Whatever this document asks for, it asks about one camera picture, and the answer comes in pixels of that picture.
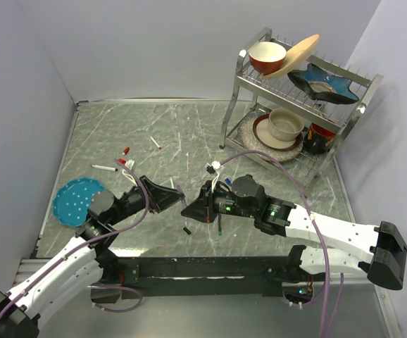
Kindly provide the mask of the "purple highlighter pen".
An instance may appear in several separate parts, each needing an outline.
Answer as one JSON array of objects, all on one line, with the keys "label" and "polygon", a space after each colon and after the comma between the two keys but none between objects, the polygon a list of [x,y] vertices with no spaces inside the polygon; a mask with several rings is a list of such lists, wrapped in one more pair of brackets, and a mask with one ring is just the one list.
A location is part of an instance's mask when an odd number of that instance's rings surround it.
[{"label": "purple highlighter pen", "polygon": [[182,208],[186,208],[187,207],[187,201],[186,201],[186,196],[181,188],[181,186],[179,186],[178,184],[176,185],[176,189],[179,193],[181,193],[181,203],[182,203]]}]

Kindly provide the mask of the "green gel pen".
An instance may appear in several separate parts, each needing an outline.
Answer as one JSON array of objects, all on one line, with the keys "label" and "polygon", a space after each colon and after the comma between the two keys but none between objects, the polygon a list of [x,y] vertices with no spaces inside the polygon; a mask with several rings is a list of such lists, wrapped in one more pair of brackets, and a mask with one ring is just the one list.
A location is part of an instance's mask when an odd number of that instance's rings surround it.
[{"label": "green gel pen", "polygon": [[218,236],[223,235],[223,226],[222,226],[222,215],[218,215]]}]

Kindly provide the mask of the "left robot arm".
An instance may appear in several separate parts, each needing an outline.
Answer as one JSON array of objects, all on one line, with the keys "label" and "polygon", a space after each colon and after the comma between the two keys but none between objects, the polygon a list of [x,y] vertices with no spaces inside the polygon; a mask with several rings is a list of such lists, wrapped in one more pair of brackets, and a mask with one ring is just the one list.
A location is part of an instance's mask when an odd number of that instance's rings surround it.
[{"label": "left robot arm", "polygon": [[0,337],[37,337],[83,289],[112,282],[118,274],[118,258],[109,250],[118,236],[114,225],[138,212],[160,213],[183,198],[145,176],[120,198],[108,190],[95,193],[85,222],[63,249],[25,281],[0,290]]}]

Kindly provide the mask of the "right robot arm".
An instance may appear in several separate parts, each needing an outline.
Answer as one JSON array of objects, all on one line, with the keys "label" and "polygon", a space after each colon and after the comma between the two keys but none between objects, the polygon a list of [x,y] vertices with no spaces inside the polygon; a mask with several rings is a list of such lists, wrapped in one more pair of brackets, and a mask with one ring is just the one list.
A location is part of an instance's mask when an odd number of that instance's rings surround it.
[{"label": "right robot arm", "polygon": [[229,189],[222,182],[207,181],[181,214],[200,223],[212,223],[218,215],[249,218],[265,234],[320,243],[319,249],[301,249],[300,256],[287,262],[293,280],[327,271],[365,273],[379,287],[403,288],[407,243],[394,223],[364,225],[309,212],[267,195],[251,175],[238,177]]}]

